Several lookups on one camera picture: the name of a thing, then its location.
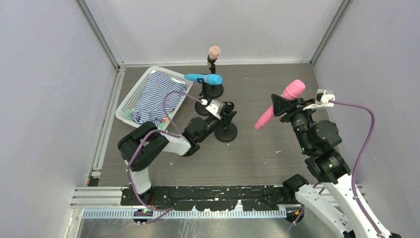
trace round black base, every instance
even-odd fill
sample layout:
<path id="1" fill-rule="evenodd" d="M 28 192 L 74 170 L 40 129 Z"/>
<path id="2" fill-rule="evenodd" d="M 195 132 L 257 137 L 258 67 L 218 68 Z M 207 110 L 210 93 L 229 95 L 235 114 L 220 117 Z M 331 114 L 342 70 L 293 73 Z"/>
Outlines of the round black base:
<path id="1" fill-rule="evenodd" d="M 218 98 L 223 94 L 223 85 L 207 85 L 206 95 L 209 98 Z"/>
<path id="2" fill-rule="evenodd" d="M 210 115 L 210 112 L 206 110 L 205 105 L 203 105 L 203 104 L 201 104 L 199 102 L 196 102 L 195 103 L 194 108 L 196 109 L 196 112 L 199 115 L 202 115 L 202 116 L 208 116 L 208 115 Z"/>
<path id="3" fill-rule="evenodd" d="M 235 124 L 233 123 L 229 124 L 227 130 L 223 130 L 223 127 L 218 126 L 216 129 L 214 129 L 214 135 L 216 139 L 221 142 L 231 142 L 238 135 L 238 128 L 236 128 Z"/>

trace microphone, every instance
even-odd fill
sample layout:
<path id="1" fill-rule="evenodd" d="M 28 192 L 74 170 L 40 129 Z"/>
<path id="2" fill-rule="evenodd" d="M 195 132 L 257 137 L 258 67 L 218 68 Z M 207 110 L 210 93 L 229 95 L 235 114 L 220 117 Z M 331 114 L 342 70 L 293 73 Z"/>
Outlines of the microphone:
<path id="1" fill-rule="evenodd" d="M 209 55 L 207 56 L 207 65 L 212 65 L 216 62 L 217 58 L 220 56 L 219 46 L 212 46 L 209 49 Z"/>
<path id="2" fill-rule="evenodd" d="M 299 97 L 299 95 L 305 89 L 305 84 L 296 79 L 295 81 L 291 82 L 287 87 L 284 89 L 281 96 L 289 101 L 295 100 Z M 258 130 L 261 126 L 265 126 L 271 119 L 274 117 L 274 109 L 273 105 L 267 109 L 267 111 L 258 119 L 257 123 L 254 125 L 254 128 Z"/>
<path id="3" fill-rule="evenodd" d="M 190 81 L 199 82 L 199 79 L 202 79 L 205 83 L 210 85 L 219 85 L 222 83 L 222 76 L 218 74 L 196 74 L 189 73 L 185 74 L 184 78 Z"/>

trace white wall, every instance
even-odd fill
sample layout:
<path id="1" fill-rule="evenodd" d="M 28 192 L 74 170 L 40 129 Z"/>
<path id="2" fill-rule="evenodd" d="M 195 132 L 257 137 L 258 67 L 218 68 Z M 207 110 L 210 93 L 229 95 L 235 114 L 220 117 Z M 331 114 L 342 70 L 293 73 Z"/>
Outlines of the white wall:
<path id="1" fill-rule="evenodd" d="M 405 238 L 420 234 L 419 12 L 418 0 L 354 0 L 315 64 L 321 88 L 375 112 L 358 180 L 379 219 Z M 369 115 L 339 105 L 329 114 L 353 166 Z"/>
<path id="2" fill-rule="evenodd" d="M 340 0 L 88 0 L 125 64 L 309 61 Z"/>
<path id="3" fill-rule="evenodd" d="M 115 71 L 74 0 L 3 0 L 0 30 L 0 237 L 60 238 Z"/>

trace blue and white striped fabric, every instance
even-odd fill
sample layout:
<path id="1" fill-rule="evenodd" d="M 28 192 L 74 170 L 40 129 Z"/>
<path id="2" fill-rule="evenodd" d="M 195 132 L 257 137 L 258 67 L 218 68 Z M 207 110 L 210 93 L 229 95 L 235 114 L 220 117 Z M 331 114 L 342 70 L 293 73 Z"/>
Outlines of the blue and white striped fabric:
<path id="1" fill-rule="evenodd" d="M 163 99 L 167 93 L 171 91 L 186 92 L 186 90 L 187 85 L 185 83 L 175 82 L 171 77 L 161 72 L 152 71 L 145 89 L 134 107 L 132 120 L 137 124 L 151 121 L 156 127 L 159 126 L 165 118 Z M 165 107 L 168 113 L 176 108 L 182 96 L 182 94 L 173 93 L 166 99 Z"/>

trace plastic basket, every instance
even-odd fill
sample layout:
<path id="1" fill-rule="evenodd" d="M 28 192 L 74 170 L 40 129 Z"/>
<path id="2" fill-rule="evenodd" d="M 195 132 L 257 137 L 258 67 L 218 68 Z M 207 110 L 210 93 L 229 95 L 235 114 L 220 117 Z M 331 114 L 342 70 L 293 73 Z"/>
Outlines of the plastic basket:
<path id="1" fill-rule="evenodd" d="M 137 101 L 139 100 L 140 96 L 142 95 L 143 89 L 146 86 L 147 80 L 149 79 L 149 75 L 152 73 L 153 70 L 159 71 L 171 78 L 174 78 L 179 81 L 185 82 L 187 85 L 187 91 L 185 93 L 188 93 L 193 86 L 192 81 L 188 81 L 184 79 L 184 75 L 174 72 L 172 70 L 161 68 L 161 67 L 150 67 L 146 70 L 146 72 L 143 74 L 143 76 L 139 79 L 139 81 L 134 85 L 134 87 L 130 90 L 128 95 L 122 100 L 121 104 L 118 106 L 117 110 L 115 111 L 115 116 L 123 121 L 126 124 L 129 124 L 133 127 L 139 127 L 140 125 L 132 121 L 131 119 L 127 119 L 125 117 L 125 112 L 127 110 L 133 110 L 136 106 Z M 186 98 L 185 95 L 182 96 L 181 101 L 179 101 L 179 104 L 176 106 L 175 110 L 173 110 L 171 113 L 169 113 L 169 117 L 172 119 L 176 112 L 178 111 L 179 107 L 181 106 L 182 102 Z M 166 130 L 166 128 L 169 126 L 170 121 L 166 120 L 166 122 L 163 122 L 159 125 L 159 129 Z"/>

